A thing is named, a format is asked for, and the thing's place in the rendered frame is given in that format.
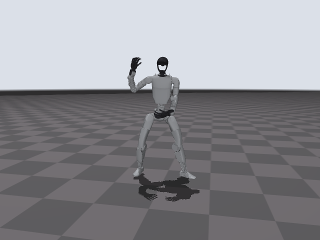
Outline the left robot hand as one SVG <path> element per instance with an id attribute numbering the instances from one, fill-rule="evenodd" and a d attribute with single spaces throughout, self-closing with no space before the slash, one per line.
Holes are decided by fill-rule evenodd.
<path id="1" fill-rule="evenodd" d="M 156 111 L 155 111 L 155 113 L 154 113 L 154 116 L 155 116 L 155 118 L 157 118 L 157 119 L 161 119 L 161 118 L 165 118 L 165 117 L 167 117 L 167 116 L 171 116 L 171 113 L 174 112 L 173 109 L 168 110 L 168 111 L 163 111 L 163 110 L 161 110 L 161 109 L 159 109 L 159 110 L 162 111 L 162 112 L 156 112 Z"/>

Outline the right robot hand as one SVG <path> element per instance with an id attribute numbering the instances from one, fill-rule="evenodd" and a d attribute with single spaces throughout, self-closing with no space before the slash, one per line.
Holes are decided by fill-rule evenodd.
<path id="1" fill-rule="evenodd" d="M 139 60 L 141 60 L 141 58 L 139 58 L 139 57 L 135 57 L 135 58 L 132 59 L 132 61 L 131 61 L 131 69 L 130 69 L 129 75 L 131 75 L 132 72 L 136 73 L 137 67 L 142 63 L 142 62 L 140 62 L 138 64 Z"/>

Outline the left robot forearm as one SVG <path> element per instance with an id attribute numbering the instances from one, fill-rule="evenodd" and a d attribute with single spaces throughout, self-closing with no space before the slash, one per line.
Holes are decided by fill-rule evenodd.
<path id="1" fill-rule="evenodd" d="M 176 107 L 178 105 L 178 96 L 176 96 L 176 100 L 172 100 L 171 103 L 170 103 L 170 108 L 169 110 L 174 110 L 174 112 L 171 112 L 170 113 L 170 116 L 174 116 L 175 114 L 175 110 L 176 110 Z"/>

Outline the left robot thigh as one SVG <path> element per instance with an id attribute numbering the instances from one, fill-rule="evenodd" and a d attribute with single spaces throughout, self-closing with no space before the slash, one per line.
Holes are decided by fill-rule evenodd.
<path id="1" fill-rule="evenodd" d="M 177 152 L 181 149 L 182 145 L 182 132 L 178 125 L 178 122 L 174 116 L 167 116 L 165 122 L 169 125 L 171 134 L 175 140 L 172 145 L 172 149 Z"/>

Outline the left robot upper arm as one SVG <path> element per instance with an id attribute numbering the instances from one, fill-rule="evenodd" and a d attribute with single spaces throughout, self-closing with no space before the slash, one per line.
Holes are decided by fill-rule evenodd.
<path id="1" fill-rule="evenodd" d="M 172 84 L 173 84 L 173 86 L 172 86 L 173 95 L 171 95 L 170 100 L 175 101 L 176 97 L 179 94 L 180 81 L 177 77 L 171 77 L 171 80 L 172 80 Z"/>

